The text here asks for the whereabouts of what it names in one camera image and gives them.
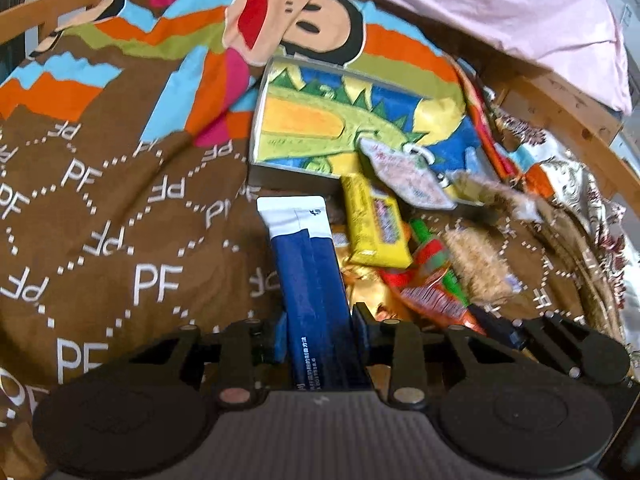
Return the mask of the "white pink printed snack packet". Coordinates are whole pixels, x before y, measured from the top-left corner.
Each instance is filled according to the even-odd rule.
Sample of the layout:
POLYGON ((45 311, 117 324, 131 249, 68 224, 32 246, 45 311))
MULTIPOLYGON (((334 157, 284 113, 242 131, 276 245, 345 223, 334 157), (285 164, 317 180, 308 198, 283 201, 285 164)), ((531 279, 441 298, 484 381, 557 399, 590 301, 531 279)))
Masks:
POLYGON ((456 208, 420 156, 393 150, 380 141, 363 136, 358 139, 358 152, 363 171, 372 174, 406 204, 425 210, 456 208))

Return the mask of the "white floral satin quilt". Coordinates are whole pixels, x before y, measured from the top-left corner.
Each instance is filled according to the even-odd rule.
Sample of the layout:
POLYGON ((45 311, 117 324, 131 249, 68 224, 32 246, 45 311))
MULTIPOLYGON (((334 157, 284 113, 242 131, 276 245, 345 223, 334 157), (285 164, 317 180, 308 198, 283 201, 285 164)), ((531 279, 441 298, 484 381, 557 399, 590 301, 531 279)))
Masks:
POLYGON ((624 343, 639 366, 639 253, 623 229, 626 208, 604 197, 587 165, 551 132, 491 107, 499 152, 513 162, 529 192, 571 211, 591 240, 592 253, 618 307, 624 343))

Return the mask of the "green red orange snack packet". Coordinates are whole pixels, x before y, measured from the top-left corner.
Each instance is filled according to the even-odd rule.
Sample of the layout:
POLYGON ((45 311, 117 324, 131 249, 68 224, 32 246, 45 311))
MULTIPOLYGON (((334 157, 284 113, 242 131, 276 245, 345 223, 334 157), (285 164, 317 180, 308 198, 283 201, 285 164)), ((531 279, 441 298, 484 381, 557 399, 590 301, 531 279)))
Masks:
POLYGON ((409 226, 416 242, 412 265, 403 271, 379 270, 383 282, 417 318, 439 328, 461 325, 484 335, 469 310, 469 299, 454 275, 444 243, 422 219, 412 219, 409 226))

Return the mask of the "clear pack of crackers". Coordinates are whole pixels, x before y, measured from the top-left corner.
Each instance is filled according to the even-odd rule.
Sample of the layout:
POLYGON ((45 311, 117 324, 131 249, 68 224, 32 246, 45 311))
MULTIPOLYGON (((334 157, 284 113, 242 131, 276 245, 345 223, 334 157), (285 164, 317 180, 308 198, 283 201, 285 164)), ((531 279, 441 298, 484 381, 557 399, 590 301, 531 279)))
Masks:
POLYGON ((448 229, 440 237, 448 249, 454 273, 474 304, 500 304, 518 292, 509 266, 483 231, 448 229))

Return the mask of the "yellow snack bar pack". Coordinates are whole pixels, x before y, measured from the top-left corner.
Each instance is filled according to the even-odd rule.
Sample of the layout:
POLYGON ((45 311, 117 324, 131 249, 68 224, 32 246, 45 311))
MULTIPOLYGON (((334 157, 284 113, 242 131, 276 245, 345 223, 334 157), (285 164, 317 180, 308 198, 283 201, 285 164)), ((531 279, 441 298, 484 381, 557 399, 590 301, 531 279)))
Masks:
POLYGON ((412 263, 396 200, 362 174, 341 176, 352 262, 407 269, 412 263))

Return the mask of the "colourful monkey print blanket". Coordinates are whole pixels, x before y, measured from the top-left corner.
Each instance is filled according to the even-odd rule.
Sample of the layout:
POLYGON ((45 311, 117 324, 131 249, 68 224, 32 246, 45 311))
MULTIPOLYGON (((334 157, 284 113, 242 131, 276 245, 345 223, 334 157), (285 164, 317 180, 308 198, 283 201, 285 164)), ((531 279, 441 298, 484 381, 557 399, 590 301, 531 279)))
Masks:
POLYGON ((352 327, 371 388, 296 388, 257 200, 320 196, 330 226, 348 235, 348 224, 341 178, 330 195, 247 181, 258 92, 276 56, 436 73, 450 56, 487 122, 484 167, 457 170, 533 195, 542 221, 471 202, 446 174, 435 177, 453 210, 406 204, 363 171, 360 155, 352 174, 396 200, 411 257, 415 218, 441 241, 448 229, 488 236, 518 292, 477 306, 515 328, 554 312, 627 350, 586 231, 529 192, 499 152, 494 90, 435 44, 425 21, 462 32, 386 0, 101 0, 2 82, 3 478, 622 476, 639 396, 630 370, 618 385, 597 385, 484 334, 471 349, 492 382, 491 404, 400 410, 386 403, 390 368, 364 364, 352 327), (134 378, 127 364, 180 326, 210 334, 247 318, 280 324, 278 360, 260 373, 265 396, 249 408, 218 405, 206 384, 134 378))

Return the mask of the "metal tray with dinosaur picture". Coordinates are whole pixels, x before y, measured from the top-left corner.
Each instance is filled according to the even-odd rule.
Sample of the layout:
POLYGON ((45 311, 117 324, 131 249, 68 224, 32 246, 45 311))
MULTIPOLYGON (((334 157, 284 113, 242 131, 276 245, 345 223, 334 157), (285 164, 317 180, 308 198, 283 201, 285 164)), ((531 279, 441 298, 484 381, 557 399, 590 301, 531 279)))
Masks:
POLYGON ((482 102, 461 66, 442 73, 408 63, 370 68, 276 56, 258 92, 248 149, 251 185, 334 194, 361 169, 363 138, 421 157, 439 179, 482 168, 487 133, 482 102))

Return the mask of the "wooden bed frame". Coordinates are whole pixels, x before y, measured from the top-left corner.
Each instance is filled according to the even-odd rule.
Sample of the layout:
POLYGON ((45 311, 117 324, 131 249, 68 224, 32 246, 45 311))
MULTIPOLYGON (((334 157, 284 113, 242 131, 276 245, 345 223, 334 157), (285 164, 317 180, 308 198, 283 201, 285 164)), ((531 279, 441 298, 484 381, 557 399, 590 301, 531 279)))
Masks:
MULTIPOLYGON (((100 0, 32 0, 1 13, 1 41, 31 28, 47 37, 64 14, 91 9, 100 0)), ((622 124, 603 106, 561 76, 503 54, 463 32, 425 21, 427 36, 469 62, 480 80, 497 92, 509 113, 552 131, 591 169, 605 197, 618 194, 639 210, 639 177, 610 148, 622 124)))

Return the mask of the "blue white snack pouch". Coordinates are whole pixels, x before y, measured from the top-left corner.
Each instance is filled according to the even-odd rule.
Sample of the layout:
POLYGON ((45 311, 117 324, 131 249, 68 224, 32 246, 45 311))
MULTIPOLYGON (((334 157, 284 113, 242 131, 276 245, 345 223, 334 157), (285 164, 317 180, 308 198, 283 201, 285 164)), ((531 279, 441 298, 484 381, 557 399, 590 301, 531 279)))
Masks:
POLYGON ((276 262, 296 388, 369 390, 326 202, 320 196, 267 196, 258 198, 257 210, 276 262))

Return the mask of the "clear bag of bread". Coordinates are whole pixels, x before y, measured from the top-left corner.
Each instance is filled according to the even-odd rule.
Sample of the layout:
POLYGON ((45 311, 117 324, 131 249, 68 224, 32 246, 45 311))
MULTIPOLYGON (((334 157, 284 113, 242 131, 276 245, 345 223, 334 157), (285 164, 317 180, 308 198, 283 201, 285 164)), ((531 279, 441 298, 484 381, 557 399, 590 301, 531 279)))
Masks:
POLYGON ((458 194, 471 202, 500 209, 521 221, 542 221, 533 195, 465 170, 447 171, 446 177, 458 194))

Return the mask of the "gold foil snack packet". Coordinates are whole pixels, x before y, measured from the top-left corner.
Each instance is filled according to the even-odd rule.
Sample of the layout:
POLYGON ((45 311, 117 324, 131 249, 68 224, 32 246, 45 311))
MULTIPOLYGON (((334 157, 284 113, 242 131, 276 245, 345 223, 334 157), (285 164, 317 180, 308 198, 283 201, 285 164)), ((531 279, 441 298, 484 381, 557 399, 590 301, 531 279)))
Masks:
POLYGON ((412 322, 411 312, 394 297, 378 269, 352 262, 347 226, 334 224, 331 231, 349 305, 362 302, 378 322, 388 318, 412 322))

